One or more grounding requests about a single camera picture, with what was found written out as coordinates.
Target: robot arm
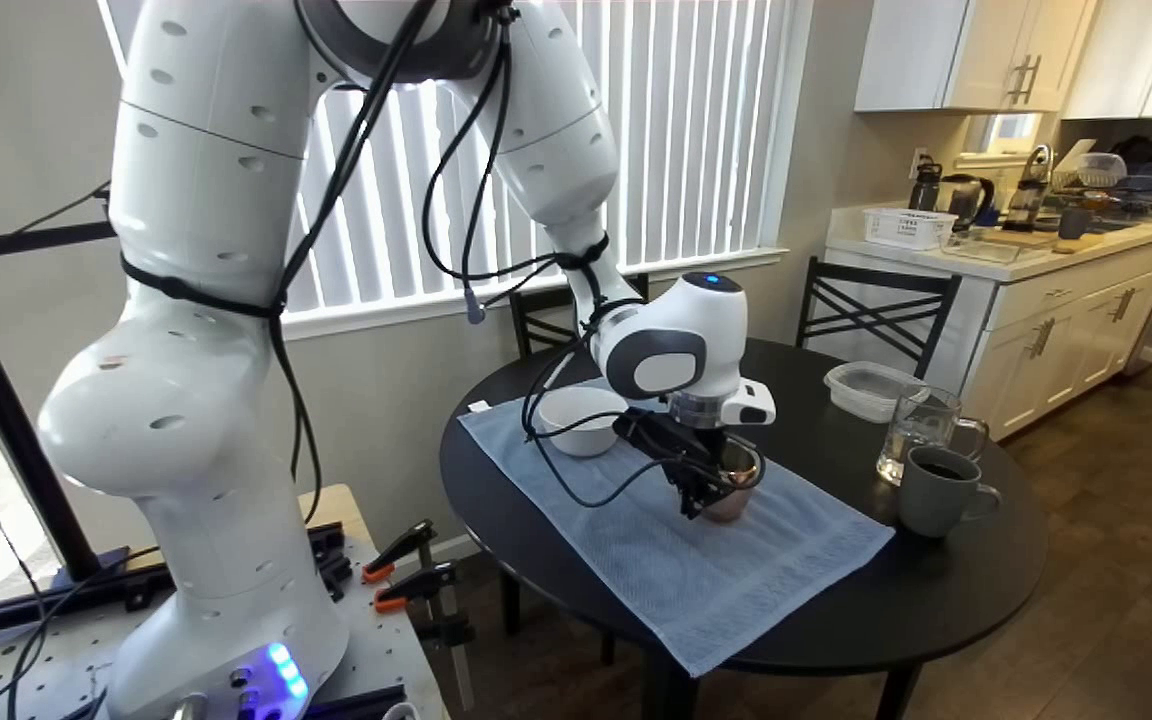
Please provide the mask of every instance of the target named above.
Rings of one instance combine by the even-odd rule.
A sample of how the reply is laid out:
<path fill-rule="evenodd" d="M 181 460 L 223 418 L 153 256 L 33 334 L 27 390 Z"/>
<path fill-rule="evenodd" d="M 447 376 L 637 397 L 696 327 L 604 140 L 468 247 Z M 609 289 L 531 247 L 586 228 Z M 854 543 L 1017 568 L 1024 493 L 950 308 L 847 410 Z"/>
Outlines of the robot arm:
<path fill-rule="evenodd" d="M 144 0 L 113 160 L 130 303 L 40 406 L 49 460 L 135 501 L 177 579 L 126 638 L 103 717 L 302 717 L 343 655 L 349 619 L 257 429 L 309 115 L 334 74 L 377 111 L 398 79 L 446 79 L 472 109 L 504 79 L 514 103 L 479 103 L 495 173 L 559 252 L 609 382 L 669 398 L 621 433 L 689 516 L 729 493 L 726 429 L 771 418 L 739 376 L 738 283 L 701 271 L 641 303 L 601 252 L 616 149 L 554 0 Z"/>
<path fill-rule="evenodd" d="M 563 256 L 576 323 L 609 387 L 629 398 L 669 398 L 663 416 L 626 416 L 621 435 L 663 462 L 684 510 L 696 516 L 729 493 L 726 454 L 738 444 L 726 429 L 777 416 L 770 387 L 739 376 L 747 340 L 739 283 L 692 271 L 646 303 L 616 271 L 601 224 L 616 185 L 616 140 L 554 0 L 302 0 L 315 46 L 357 85 L 373 85 L 414 7 L 429 14 L 402 79 L 447 79 L 464 103 L 485 109 L 475 128 L 500 142 L 495 173 Z M 495 92 L 510 92 L 510 103 L 493 97 L 493 61 L 504 61 L 510 87 Z"/>

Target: countertop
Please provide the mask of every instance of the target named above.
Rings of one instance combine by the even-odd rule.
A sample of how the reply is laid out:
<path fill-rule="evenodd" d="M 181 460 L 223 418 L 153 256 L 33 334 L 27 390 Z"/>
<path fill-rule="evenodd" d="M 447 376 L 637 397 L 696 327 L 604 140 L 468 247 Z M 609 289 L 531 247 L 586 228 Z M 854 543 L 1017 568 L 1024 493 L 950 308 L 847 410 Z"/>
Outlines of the countertop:
<path fill-rule="evenodd" d="M 1088 233 L 1080 241 L 1055 241 L 1055 233 L 983 233 L 963 245 L 871 245 L 864 241 L 864 209 L 835 209 L 829 228 L 832 252 L 878 256 L 896 265 L 920 265 L 996 283 L 1049 276 L 1102 256 L 1119 256 L 1152 245 L 1152 221 L 1117 233 Z"/>

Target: black frame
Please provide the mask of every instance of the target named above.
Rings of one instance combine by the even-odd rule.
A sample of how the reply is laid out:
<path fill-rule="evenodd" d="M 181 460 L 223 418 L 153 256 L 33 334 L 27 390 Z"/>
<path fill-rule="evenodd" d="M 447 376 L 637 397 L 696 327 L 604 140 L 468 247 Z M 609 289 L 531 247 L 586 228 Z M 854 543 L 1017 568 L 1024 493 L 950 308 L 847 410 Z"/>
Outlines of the black frame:
<path fill-rule="evenodd" d="M 38 252 L 38 247 L 60 247 L 60 245 L 86 245 L 86 241 L 113 241 L 113 224 L 73 224 L 73 228 L 49 228 L 49 233 L 18 233 L 0 237 L 0 256 L 11 252 Z M 33 418 L 20 406 L 20 397 L 0 364 L 0 438 L 3 451 L 20 475 L 23 495 L 40 510 L 60 560 L 64 560 L 64 583 L 86 583 L 100 577 L 107 565 L 93 552 L 79 518 L 73 516 L 73 503 L 64 501 L 64 487 L 33 433 Z M 20 595 L 0 604 L 0 627 L 38 619 L 40 600 Z"/>

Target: blue cloth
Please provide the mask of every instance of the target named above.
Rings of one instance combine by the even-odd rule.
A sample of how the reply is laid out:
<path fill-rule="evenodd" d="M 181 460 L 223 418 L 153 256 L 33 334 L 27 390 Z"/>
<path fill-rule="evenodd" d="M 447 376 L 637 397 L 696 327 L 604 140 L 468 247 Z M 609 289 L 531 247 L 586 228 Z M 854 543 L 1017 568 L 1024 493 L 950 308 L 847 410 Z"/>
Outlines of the blue cloth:
<path fill-rule="evenodd" d="M 581 507 L 523 435 L 521 398 L 464 410 L 460 423 L 692 674 L 738 655 L 891 541 L 891 528 L 782 462 L 770 462 L 738 522 L 682 516 L 659 466 L 609 507 Z M 629 444 L 597 460 L 550 454 L 586 501 L 609 495 L 649 462 Z"/>

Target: round table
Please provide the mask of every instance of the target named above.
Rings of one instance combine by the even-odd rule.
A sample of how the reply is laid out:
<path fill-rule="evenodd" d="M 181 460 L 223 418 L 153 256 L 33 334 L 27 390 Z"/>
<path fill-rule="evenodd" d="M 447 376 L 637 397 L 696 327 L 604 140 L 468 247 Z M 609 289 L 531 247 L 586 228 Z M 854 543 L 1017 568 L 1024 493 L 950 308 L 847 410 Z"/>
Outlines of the round table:
<path fill-rule="evenodd" d="M 531 355 L 479 381 L 468 398 L 523 397 L 557 355 Z M 777 397 L 777 423 L 743 433 L 763 454 L 888 518 L 891 487 L 871 460 L 886 423 L 832 406 L 823 371 L 835 361 L 751 340 L 743 376 Z M 646 717 L 689 717 L 696 683 L 663 655 L 656 635 L 586 568 L 540 507 L 521 495 L 475 447 L 452 410 L 439 444 L 446 487 L 456 516 L 479 543 L 557 608 L 649 647 Z M 950 655 L 1011 619 L 1040 577 L 1046 522 L 1021 466 L 996 447 L 982 451 L 983 481 L 1003 503 L 950 541 L 896 532 L 891 543 L 832 583 L 726 669 L 743 671 L 888 671 L 879 717 L 900 717 L 923 659 Z"/>

